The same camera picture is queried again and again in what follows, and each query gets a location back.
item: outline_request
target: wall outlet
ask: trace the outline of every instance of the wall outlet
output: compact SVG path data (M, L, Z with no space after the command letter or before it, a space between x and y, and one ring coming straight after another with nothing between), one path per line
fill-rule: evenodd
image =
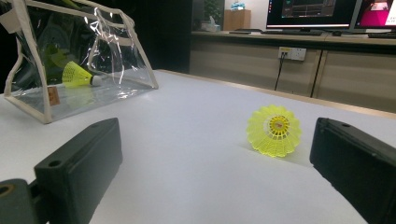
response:
M297 61L303 61L305 59L306 49L292 49L291 59Z
M277 58L281 58L282 53L286 53L285 59L291 59L291 50L292 48L279 47L279 53L277 54Z
M305 59L306 49L279 47L277 58L280 59L282 57L282 53L286 53L285 59L303 61Z

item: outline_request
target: clear plastic bag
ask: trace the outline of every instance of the clear plastic bag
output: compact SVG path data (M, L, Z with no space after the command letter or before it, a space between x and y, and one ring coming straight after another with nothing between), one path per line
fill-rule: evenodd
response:
M158 89L122 11L81 0L0 0L0 7L19 47L5 97L42 122Z

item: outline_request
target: table surface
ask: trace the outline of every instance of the table surface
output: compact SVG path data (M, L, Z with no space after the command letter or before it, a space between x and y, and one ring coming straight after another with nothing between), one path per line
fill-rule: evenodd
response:
M366 223L310 164L315 123L338 119L396 146L393 114L154 74L156 91L48 125L1 98L0 180L33 181L33 167L52 151L96 121L119 118L124 162L91 223ZM301 122L302 143L284 159L247 140L251 114L270 104Z

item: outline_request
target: computer monitor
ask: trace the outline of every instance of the computer monitor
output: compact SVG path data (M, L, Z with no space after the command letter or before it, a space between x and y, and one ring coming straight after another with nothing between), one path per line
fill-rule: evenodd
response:
M269 0L267 29L348 29L356 0Z
M396 29L396 6L393 0L362 0L356 29Z

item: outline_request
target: shuttlecock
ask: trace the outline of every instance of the shuttlecock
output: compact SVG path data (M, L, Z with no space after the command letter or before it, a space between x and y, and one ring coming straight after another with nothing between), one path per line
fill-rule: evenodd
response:
M261 154L285 157L300 144L300 121L284 106L263 106L247 122L247 140Z
M66 88L86 85L100 86L102 79L91 75L78 64L70 62L64 67L62 82Z

